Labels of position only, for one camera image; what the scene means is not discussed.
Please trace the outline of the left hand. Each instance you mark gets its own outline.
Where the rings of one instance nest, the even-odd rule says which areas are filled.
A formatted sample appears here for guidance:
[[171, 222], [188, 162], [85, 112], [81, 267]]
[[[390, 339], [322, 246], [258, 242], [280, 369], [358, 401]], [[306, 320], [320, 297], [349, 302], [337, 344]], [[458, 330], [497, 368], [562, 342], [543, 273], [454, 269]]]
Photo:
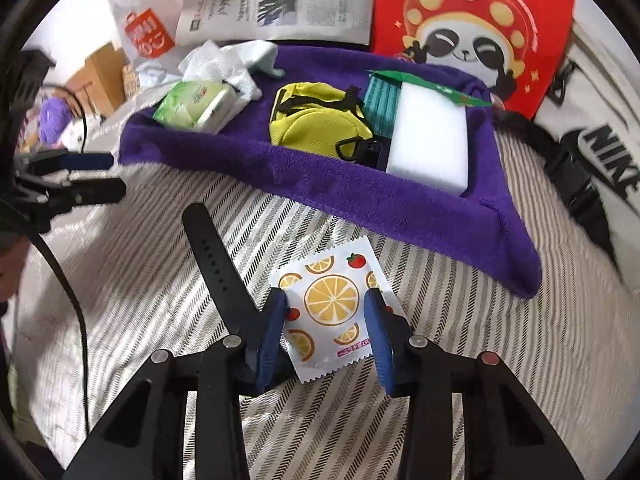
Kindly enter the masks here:
[[24, 236], [17, 237], [12, 247], [0, 257], [0, 301], [6, 302], [17, 292], [28, 257], [30, 243]]

